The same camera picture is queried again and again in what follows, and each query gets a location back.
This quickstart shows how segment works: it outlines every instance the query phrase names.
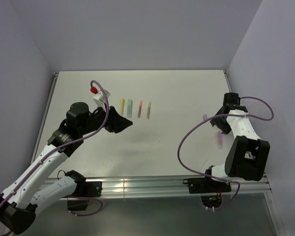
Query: black bracket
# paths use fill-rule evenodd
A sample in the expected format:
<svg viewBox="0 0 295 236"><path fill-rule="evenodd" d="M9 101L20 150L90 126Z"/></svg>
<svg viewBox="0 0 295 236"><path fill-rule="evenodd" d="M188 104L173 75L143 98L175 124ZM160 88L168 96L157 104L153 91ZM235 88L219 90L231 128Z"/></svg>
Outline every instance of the black bracket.
<svg viewBox="0 0 295 236"><path fill-rule="evenodd" d="M245 158L250 152L253 159ZM236 136L225 161L225 173L229 177L260 181L264 175L270 144L265 140L252 140Z"/></svg>
<svg viewBox="0 0 295 236"><path fill-rule="evenodd" d="M68 200L67 208L69 211L86 210L89 205L88 200Z"/></svg>
<svg viewBox="0 0 295 236"><path fill-rule="evenodd" d="M224 94L223 107L221 107L216 115L228 114L230 110L248 112L245 106L240 105L240 97L238 93L228 92ZM226 117L214 118L210 121L210 123L212 127L216 125L220 130L222 130L222 134L228 134L232 130L231 126L226 121Z"/></svg>
<svg viewBox="0 0 295 236"><path fill-rule="evenodd" d="M102 193L102 182L100 181L90 181L86 182L87 192L84 192L82 197L100 197Z"/></svg>
<svg viewBox="0 0 295 236"><path fill-rule="evenodd" d="M206 170L206 174L211 175L211 167ZM230 184L212 180L209 177L201 178L186 178L182 181L183 184L188 184L189 193L228 193L232 188Z"/></svg>

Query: test tube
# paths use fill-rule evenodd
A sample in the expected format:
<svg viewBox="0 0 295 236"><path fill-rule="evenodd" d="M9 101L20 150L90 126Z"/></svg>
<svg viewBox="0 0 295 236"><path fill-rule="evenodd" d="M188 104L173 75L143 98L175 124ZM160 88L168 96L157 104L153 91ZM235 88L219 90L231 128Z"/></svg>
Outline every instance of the test tube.
<svg viewBox="0 0 295 236"><path fill-rule="evenodd" d="M149 119L149 114L151 112L151 102L148 102L148 107L147 107L147 119Z"/></svg>
<svg viewBox="0 0 295 236"><path fill-rule="evenodd" d="M119 114L123 116L123 109L124 109L124 98L120 99L120 110Z"/></svg>
<svg viewBox="0 0 295 236"><path fill-rule="evenodd" d="M223 136L221 131L217 132L217 148L223 149Z"/></svg>
<svg viewBox="0 0 295 236"><path fill-rule="evenodd" d="M128 105L127 105L127 118L132 117L132 100L128 99Z"/></svg>
<svg viewBox="0 0 295 236"><path fill-rule="evenodd" d="M142 104L143 104L143 101L141 100L139 104L138 118L141 117Z"/></svg>

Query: yellow test tube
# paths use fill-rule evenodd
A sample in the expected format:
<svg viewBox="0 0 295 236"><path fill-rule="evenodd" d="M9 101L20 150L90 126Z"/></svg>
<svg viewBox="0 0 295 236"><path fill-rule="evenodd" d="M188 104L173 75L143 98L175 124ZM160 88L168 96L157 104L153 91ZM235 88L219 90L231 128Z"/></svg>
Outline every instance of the yellow test tube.
<svg viewBox="0 0 295 236"><path fill-rule="evenodd" d="M124 109L124 98L120 99L120 110L119 114L123 116L123 109Z"/></svg>

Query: red cap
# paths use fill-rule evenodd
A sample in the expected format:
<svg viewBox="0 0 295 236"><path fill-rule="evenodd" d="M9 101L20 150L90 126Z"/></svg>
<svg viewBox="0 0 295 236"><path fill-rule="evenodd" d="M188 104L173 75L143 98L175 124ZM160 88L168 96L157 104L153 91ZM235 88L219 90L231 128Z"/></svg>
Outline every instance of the red cap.
<svg viewBox="0 0 295 236"><path fill-rule="evenodd" d="M91 87L90 91L94 94L97 94L97 92L98 92L96 87Z"/></svg>

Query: green test tube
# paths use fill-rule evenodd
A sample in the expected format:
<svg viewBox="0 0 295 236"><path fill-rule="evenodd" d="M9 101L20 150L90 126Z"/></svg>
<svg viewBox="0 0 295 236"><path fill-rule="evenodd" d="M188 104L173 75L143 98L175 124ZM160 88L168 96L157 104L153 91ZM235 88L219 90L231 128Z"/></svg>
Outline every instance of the green test tube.
<svg viewBox="0 0 295 236"><path fill-rule="evenodd" d="M132 117L132 100L128 99L128 105L127 105L127 117Z"/></svg>

